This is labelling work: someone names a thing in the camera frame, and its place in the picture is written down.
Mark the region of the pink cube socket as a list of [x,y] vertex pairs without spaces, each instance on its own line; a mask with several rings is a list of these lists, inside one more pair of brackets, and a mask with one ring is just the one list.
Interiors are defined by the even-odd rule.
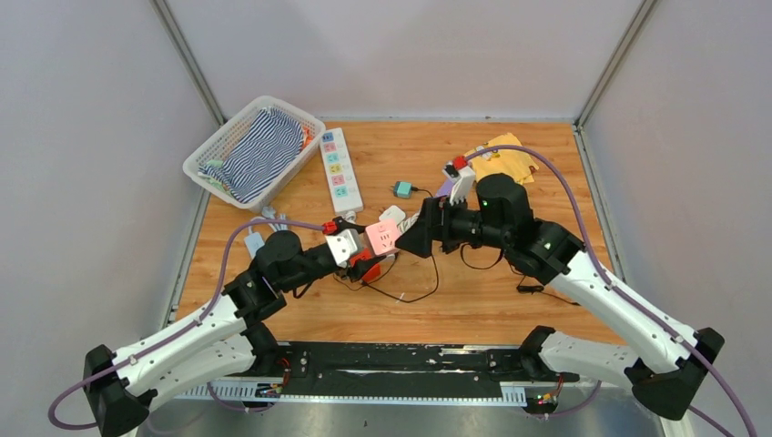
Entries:
[[388,256],[398,250],[396,241],[401,236],[401,231],[392,218],[369,225],[365,228],[365,235],[374,256]]

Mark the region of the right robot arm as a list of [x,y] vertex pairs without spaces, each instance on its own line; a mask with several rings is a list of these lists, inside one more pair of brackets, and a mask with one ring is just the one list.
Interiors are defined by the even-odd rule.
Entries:
[[572,373],[630,391],[650,412],[682,419],[724,345],[715,330],[694,330],[646,302],[601,265],[589,248],[558,223],[536,218],[526,189],[504,174],[475,188],[479,208],[427,198],[399,249],[426,258],[439,242],[502,252],[519,273],[579,303],[622,338],[623,344],[582,340],[554,328],[534,328],[520,346],[525,376]]

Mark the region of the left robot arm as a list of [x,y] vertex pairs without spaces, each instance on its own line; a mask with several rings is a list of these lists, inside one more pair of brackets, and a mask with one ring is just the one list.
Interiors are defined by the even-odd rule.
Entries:
[[316,230],[324,240],[309,249],[290,229],[272,233],[200,309],[115,351],[89,351],[83,391],[99,434],[122,436],[177,394],[218,377],[274,372],[278,343],[265,321],[286,306],[286,293],[299,297],[330,275],[359,278],[361,253],[372,249],[368,228],[343,218]]

